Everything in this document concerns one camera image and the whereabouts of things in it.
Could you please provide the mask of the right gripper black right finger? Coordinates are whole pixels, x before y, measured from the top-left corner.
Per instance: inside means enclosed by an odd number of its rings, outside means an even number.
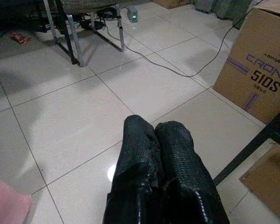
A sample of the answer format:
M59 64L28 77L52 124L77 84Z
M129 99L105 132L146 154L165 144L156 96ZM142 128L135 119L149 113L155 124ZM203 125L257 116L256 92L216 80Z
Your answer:
M194 150L190 131L177 121L155 128L165 172L164 217L168 224L228 224L217 188Z

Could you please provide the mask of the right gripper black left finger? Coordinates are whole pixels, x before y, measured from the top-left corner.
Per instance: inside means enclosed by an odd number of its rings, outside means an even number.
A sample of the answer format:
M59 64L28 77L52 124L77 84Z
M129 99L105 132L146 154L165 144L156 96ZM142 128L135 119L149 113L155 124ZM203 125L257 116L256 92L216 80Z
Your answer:
M162 179L161 151L154 128L139 115L128 116L103 223L159 224Z

